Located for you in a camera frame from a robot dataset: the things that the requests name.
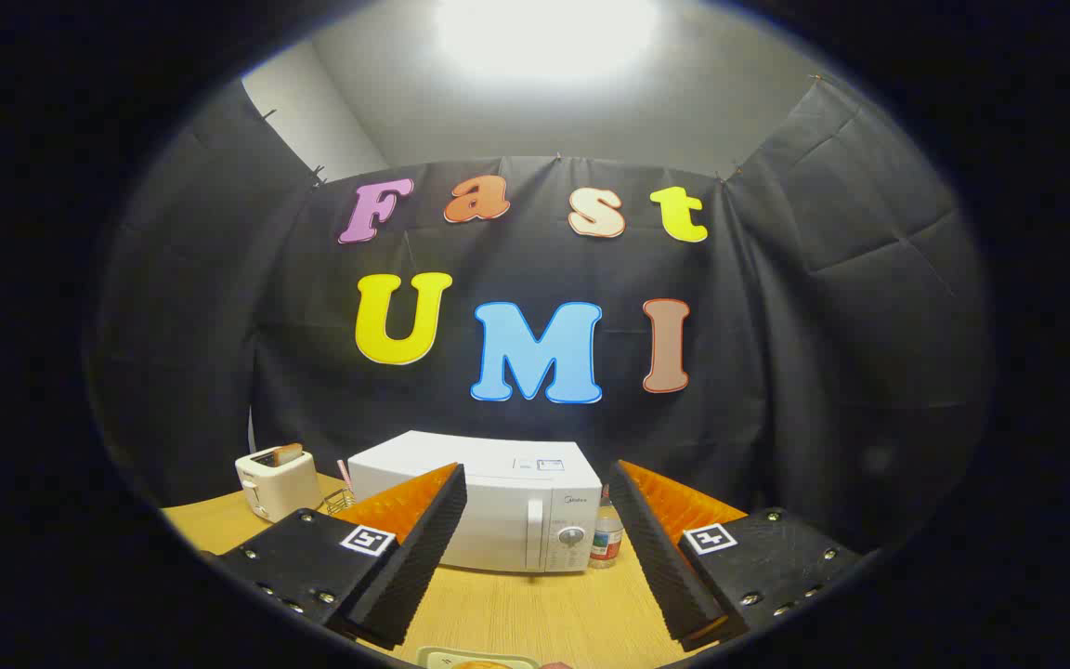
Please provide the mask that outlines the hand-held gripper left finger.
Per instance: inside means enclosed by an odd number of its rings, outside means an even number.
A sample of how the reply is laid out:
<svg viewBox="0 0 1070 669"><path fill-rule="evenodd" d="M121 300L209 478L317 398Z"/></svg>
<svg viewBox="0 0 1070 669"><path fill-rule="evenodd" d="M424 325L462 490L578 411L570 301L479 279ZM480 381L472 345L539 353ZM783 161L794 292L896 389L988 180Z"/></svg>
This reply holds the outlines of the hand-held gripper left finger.
<svg viewBox="0 0 1070 669"><path fill-rule="evenodd" d="M336 514L293 511L214 564L263 600L391 650L404 642L464 505L464 466L448 463Z"/></svg>

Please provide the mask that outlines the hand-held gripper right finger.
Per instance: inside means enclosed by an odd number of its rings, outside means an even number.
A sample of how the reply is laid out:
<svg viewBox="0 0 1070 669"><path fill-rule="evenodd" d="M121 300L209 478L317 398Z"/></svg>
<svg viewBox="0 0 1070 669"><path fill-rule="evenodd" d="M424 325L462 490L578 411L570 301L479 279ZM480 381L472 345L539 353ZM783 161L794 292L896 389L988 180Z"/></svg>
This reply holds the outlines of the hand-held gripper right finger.
<svg viewBox="0 0 1070 669"><path fill-rule="evenodd" d="M687 651L794 617L862 554L781 507L744 512L620 460L608 483L668 635Z"/></svg>

